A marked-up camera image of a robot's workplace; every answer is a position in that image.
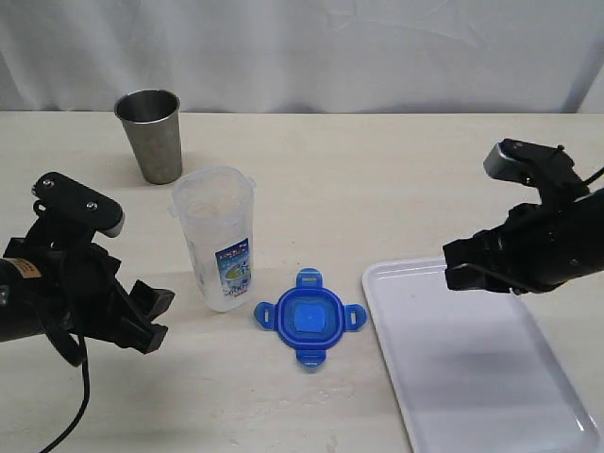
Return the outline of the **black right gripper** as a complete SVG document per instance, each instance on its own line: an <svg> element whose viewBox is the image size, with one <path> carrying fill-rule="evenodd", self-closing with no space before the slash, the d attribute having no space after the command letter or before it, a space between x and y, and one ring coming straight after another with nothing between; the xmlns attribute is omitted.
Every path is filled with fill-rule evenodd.
<svg viewBox="0 0 604 453"><path fill-rule="evenodd" d="M603 270L603 191L521 226L502 225L447 243L443 252L449 290L549 292Z"/></svg>

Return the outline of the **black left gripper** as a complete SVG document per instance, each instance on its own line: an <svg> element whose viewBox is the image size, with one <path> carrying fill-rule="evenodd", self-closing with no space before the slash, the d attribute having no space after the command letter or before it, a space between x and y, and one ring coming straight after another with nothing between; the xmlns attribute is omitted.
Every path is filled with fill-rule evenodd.
<svg viewBox="0 0 604 453"><path fill-rule="evenodd" d="M126 291L121 262L93 242L80 223L38 221L9 240L2 256L2 339L43 335L56 349L77 349L77 336L149 354L168 327L153 323L176 294L137 279Z"/></svg>

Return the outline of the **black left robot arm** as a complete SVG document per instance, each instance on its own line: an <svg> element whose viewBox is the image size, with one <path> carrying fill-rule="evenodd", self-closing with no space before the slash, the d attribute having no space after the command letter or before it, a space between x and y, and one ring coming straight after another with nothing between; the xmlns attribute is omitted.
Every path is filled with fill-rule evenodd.
<svg viewBox="0 0 604 453"><path fill-rule="evenodd" d="M159 348L168 328L157 323L175 298L137 280L126 290L120 260L93 242L87 228L68 232L32 227L13 238L1 259L1 339L43 335L73 366L84 361L81 335L134 349Z"/></svg>

